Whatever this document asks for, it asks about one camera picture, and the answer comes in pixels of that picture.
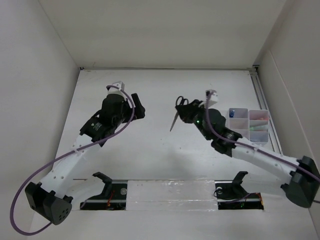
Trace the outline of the clear spray bottle blue cap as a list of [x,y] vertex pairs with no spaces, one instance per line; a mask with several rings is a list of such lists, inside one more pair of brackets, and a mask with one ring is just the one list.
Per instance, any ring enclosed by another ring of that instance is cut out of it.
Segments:
[[230,118],[234,118],[234,117],[235,117],[235,113],[236,113],[235,110],[231,110],[231,111],[229,112],[229,117],[230,117]]

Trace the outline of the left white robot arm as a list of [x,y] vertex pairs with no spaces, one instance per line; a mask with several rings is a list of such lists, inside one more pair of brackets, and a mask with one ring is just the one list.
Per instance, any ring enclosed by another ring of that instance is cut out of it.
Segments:
[[121,90],[108,93],[101,109],[80,129],[74,150],[58,157],[57,165],[39,183],[30,182],[26,186],[30,207],[51,224],[62,223],[72,209],[74,197],[70,187],[80,167],[108,139],[120,133],[119,125],[127,127],[131,121],[144,117],[145,108],[137,93],[130,96]]

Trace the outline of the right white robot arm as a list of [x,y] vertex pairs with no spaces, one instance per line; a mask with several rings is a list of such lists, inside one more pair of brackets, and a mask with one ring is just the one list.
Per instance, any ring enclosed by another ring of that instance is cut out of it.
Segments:
[[307,156],[300,159],[278,154],[249,141],[225,126],[226,118],[206,102],[179,96],[175,102],[176,118],[193,124],[215,151],[228,157],[251,163],[281,181],[274,187],[293,204],[310,208],[320,189],[320,172],[315,161]]

